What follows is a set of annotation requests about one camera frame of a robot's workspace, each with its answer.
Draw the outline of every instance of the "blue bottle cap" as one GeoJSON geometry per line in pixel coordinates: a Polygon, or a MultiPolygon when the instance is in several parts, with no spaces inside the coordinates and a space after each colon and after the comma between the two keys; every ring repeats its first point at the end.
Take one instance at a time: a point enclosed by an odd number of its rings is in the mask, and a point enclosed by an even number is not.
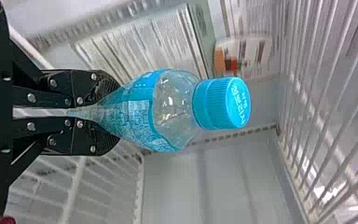
{"type": "Polygon", "coordinates": [[[203,129],[242,128],[252,111],[249,89],[238,77],[204,80],[194,92],[193,111],[203,129]]]}

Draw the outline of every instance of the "screw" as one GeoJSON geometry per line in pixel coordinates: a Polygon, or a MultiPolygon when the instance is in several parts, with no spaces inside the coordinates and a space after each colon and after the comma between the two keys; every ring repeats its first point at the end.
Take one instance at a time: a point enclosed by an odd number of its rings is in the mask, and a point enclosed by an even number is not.
{"type": "Polygon", "coordinates": [[[92,152],[92,153],[94,153],[96,149],[97,149],[97,148],[96,148],[95,146],[91,146],[91,147],[89,148],[89,151],[92,152]]]}
{"type": "Polygon", "coordinates": [[[55,146],[57,143],[56,143],[56,141],[55,141],[54,138],[50,138],[50,139],[48,140],[48,144],[51,145],[51,146],[55,146]]]}
{"type": "Polygon", "coordinates": [[[64,124],[65,124],[66,127],[71,126],[71,120],[66,119],[64,124]]]}
{"type": "Polygon", "coordinates": [[[79,120],[76,125],[77,128],[83,128],[83,121],[79,120]]]}
{"type": "Polygon", "coordinates": [[[4,81],[11,81],[11,77],[4,77],[3,80],[4,81]]]}
{"type": "Polygon", "coordinates": [[[79,105],[83,105],[83,98],[77,97],[76,101],[79,105]]]}
{"type": "Polygon", "coordinates": [[[56,87],[57,87],[57,82],[56,82],[55,79],[51,79],[51,80],[50,80],[50,86],[51,86],[52,88],[56,88],[56,87]]]}
{"type": "Polygon", "coordinates": [[[34,95],[33,95],[32,93],[28,93],[27,99],[28,99],[28,101],[31,102],[31,103],[35,103],[35,102],[36,102],[36,97],[34,97],[34,95]]]}
{"type": "Polygon", "coordinates": [[[34,130],[36,130],[36,128],[34,127],[34,123],[33,122],[28,122],[27,123],[27,129],[28,129],[28,131],[34,131],[34,130]]]}
{"type": "Polygon", "coordinates": [[[11,151],[11,149],[10,148],[7,148],[7,149],[2,149],[1,150],[1,152],[2,153],[9,153],[11,151]]]}
{"type": "Polygon", "coordinates": [[[97,80],[97,75],[92,74],[92,75],[91,75],[91,79],[94,80],[94,81],[97,80]]]}

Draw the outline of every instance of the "white wall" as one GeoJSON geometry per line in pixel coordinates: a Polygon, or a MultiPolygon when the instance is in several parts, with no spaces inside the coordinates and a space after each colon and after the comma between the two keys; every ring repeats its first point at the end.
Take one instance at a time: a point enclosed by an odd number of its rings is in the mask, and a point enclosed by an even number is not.
{"type": "Polygon", "coordinates": [[[144,224],[292,223],[272,132],[146,157],[144,224]]]}

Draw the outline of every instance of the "plastic bottle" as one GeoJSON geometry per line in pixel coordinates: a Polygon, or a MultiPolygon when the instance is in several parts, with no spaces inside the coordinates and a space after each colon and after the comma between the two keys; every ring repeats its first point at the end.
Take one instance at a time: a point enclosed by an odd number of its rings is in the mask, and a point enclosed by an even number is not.
{"type": "Polygon", "coordinates": [[[200,82],[187,71],[162,69],[67,115],[93,120],[140,147],[177,151],[202,130],[242,128],[251,115],[251,97],[237,77],[200,82]]]}

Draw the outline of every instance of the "clear plastic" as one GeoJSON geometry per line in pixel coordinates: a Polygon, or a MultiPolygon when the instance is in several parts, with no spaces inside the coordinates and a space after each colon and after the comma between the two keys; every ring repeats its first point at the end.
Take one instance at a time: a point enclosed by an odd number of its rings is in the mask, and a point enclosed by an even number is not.
{"type": "MultiPolygon", "coordinates": [[[[129,91],[136,88],[138,80],[140,79],[134,80],[120,90],[129,91]]],[[[150,112],[154,129],[172,147],[175,147],[175,150],[184,148],[201,131],[192,108],[193,93],[199,82],[200,80],[197,77],[187,71],[165,71],[154,85],[153,100],[148,101],[148,104],[152,104],[150,112]]],[[[145,130],[141,130],[135,125],[139,122],[145,122],[146,118],[143,116],[147,115],[134,116],[136,111],[132,110],[134,108],[145,109],[148,106],[134,105],[128,96],[120,93],[120,90],[111,93],[95,105],[70,109],[67,116],[93,120],[111,134],[146,147],[143,145],[145,139],[139,137],[142,134],[145,135],[145,130]]],[[[138,91],[137,94],[142,95],[143,91],[138,91]]]]}
{"type": "Polygon", "coordinates": [[[192,107],[199,79],[186,71],[161,75],[153,91],[153,125],[174,147],[184,148],[199,131],[192,107]]]}

